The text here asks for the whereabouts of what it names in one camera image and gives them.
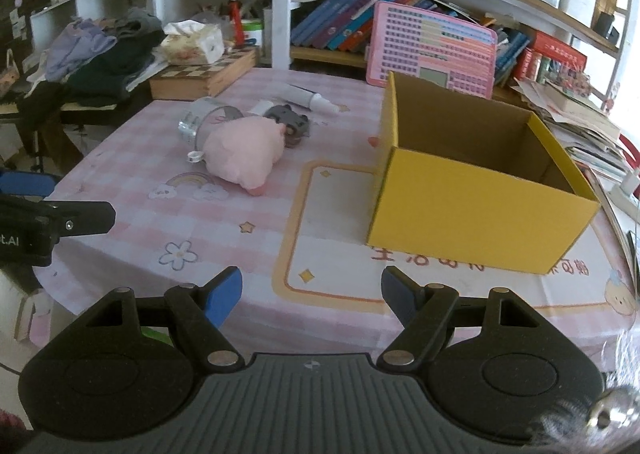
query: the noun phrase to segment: cartoon chick print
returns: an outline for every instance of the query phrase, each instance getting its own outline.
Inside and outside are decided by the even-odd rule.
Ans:
[[[622,282],[619,272],[612,269],[604,289],[604,298],[609,305],[619,313],[626,317],[636,312],[636,298]]]

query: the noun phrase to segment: gray ribbed panel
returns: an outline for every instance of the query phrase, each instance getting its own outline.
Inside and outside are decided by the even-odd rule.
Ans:
[[[319,366],[309,369],[310,361]],[[179,416],[130,439],[83,443],[39,435],[20,454],[533,454],[446,421],[408,376],[366,355],[258,355],[210,376]]]

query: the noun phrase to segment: purple cloth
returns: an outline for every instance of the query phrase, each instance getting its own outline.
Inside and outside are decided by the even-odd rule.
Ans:
[[[61,82],[94,56],[110,50],[116,42],[116,37],[106,35],[91,20],[77,20],[69,24],[49,49],[47,82]]]

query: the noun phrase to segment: yellow box on shelf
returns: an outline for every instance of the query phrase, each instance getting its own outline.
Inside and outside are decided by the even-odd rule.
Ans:
[[[391,73],[367,244],[546,274],[599,208],[531,111]]]

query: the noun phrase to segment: purple book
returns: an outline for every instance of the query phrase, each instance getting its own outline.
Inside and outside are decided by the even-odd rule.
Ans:
[[[341,14],[337,15],[329,26],[323,29],[311,41],[311,45],[316,49],[324,49],[324,47],[335,37],[336,33],[340,33],[344,27],[351,22],[351,16],[360,10],[371,0],[356,0]]]

